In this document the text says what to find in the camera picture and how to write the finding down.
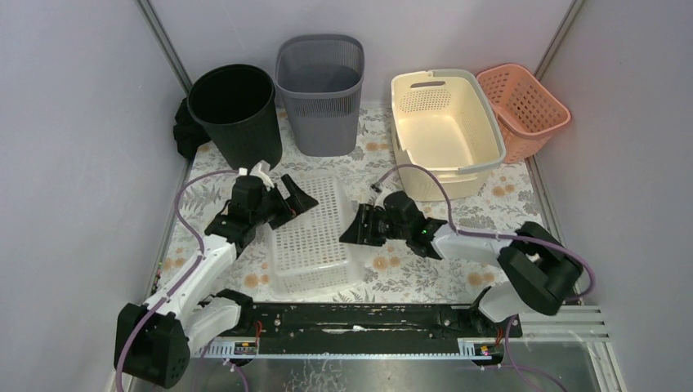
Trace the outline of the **white perforated plastic basket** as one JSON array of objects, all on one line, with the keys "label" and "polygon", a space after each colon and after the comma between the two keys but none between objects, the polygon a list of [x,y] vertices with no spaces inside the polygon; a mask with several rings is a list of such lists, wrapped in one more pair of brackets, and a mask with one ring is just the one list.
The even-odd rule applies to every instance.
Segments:
[{"label": "white perforated plastic basket", "polygon": [[297,185],[319,204],[278,229],[266,230],[272,295],[297,301],[362,283],[363,257],[339,241],[355,218],[344,187],[333,176]]}]

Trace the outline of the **cream plastic laundry basket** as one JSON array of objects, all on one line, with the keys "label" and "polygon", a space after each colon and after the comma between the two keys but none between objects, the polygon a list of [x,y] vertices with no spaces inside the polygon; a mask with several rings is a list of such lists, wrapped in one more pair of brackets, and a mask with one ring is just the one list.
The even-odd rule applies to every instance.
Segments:
[{"label": "cream plastic laundry basket", "polygon": [[394,77],[391,108],[400,180],[415,201],[475,196],[506,157],[494,111],[466,70]]}]

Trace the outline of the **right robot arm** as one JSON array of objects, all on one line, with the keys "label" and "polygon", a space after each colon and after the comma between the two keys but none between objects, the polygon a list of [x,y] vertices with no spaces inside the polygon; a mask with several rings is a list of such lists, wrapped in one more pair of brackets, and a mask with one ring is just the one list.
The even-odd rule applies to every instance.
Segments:
[{"label": "right robot arm", "polygon": [[577,257],[535,222],[511,233],[453,229],[447,220],[424,216],[402,191],[388,194],[379,205],[360,204],[339,240],[371,247],[400,240],[420,257],[500,268],[507,282],[480,294],[468,315],[471,330],[479,336],[491,335],[516,314],[556,314],[584,271]]}]

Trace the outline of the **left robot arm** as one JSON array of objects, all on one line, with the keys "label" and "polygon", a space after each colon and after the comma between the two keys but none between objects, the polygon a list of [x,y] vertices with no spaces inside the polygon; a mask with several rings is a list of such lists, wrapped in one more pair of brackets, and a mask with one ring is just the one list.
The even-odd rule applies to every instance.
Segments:
[{"label": "left robot arm", "polygon": [[272,229],[318,206],[291,176],[281,176],[284,198],[266,174],[238,174],[230,198],[202,234],[198,251],[175,277],[142,304],[126,304],[118,314],[114,347],[114,386],[123,375],[171,388],[185,374],[193,354],[221,332],[242,336],[253,327],[247,302],[215,297],[198,310],[213,281],[255,239],[257,229]]}]

